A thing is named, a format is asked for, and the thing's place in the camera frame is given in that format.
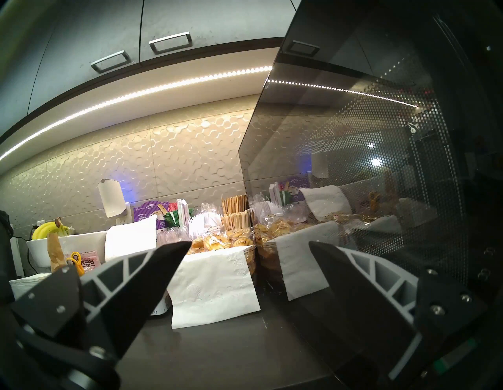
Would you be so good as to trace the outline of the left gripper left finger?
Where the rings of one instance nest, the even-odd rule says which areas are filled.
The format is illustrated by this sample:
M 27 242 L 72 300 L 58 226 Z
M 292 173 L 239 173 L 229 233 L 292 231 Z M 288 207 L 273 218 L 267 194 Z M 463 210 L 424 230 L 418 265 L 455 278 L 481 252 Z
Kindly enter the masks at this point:
M 11 304 L 20 325 L 81 350 L 121 359 L 162 301 L 191 241 L 116 258 L 79 276 L 64 266 Z

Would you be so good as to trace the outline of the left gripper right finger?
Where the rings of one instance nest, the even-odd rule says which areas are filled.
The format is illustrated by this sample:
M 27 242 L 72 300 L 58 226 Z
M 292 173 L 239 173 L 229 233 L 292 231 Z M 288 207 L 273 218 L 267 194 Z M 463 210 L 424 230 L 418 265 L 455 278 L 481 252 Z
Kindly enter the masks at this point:
M 309 249 L 387 381 L 444 374 L 476 348 L 487 305 L 433 265 L 415 276 L 382 257 L 310 241 Z

